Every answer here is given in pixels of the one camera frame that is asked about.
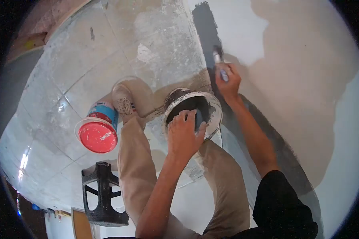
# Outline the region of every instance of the forearm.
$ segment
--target forearm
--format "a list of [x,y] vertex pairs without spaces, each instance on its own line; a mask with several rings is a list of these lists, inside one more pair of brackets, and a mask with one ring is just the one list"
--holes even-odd
[[135,236],[138,238],[162,238],[170,215],[174,191],[183,169],[176,167],[175,160],[164,161],[161,173],[148,203],[137,224]]
[[271,170],[279,170],[271,141],[259,127],[242,99],[238,97],[228,104],[238,119],[249,154],[261,177],[263,178]]

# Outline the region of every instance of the wooden door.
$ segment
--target wooden door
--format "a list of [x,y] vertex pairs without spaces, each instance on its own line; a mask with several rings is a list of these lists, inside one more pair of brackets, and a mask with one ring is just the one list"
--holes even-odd
[[76,239],[93,239],[91,224],[84,212],[72,208],[72,221]]

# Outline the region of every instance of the black plastic stool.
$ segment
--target black plastic stool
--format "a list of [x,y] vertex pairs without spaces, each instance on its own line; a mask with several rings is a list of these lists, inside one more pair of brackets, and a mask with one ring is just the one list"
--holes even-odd
[[[81,181],[83,184],[83,198],[85,214],[91,224],[119,227],[129,225],[129,216],[126,212],[119,213],[112,208],[111,198],[121,196],[121,191],[112,192],[110,184],[120,186],[118,177],[112,174],[111,165],[107,162],[96,162],[96,169],[89,175],[84,175],[81,171]],[[98,191],[87,186],[91,182],[97,182]],[[94,210],[88,207],[86,192],[91,192],[98,196],[98,204]]]

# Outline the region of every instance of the person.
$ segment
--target person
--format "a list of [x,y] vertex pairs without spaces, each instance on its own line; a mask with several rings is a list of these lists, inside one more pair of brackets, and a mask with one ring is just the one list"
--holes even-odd
[[[220,77],[224,69],[229,77]],[[204,141],[206,124],[194,133],[196,110],[182,111],[168,126],[168,155],[157,179],[144,122],[135,110],[129,90],[115,88],[113,103],[124,122],[117,161],[125,210],[136,225],[138,238],[315,238],[318,226],[279,170],[272,143],[238,95],[241,82],[235,65],[216,65],[216,84],[234,111],[247,148],[262,178],[250,227],[250,211],[242,171],[226,151]],[[185,228],[170,213],[176,184],[190,158],[202,157],[204,176],[213,191],[214,214],[203,235]]]

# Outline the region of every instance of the shoelace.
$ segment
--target shoelace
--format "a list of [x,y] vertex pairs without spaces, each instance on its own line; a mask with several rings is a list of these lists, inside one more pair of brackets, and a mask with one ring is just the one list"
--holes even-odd
[[121,114],[129,115],[132,113],[130,101],[127,98],[118,100],[118,111]]

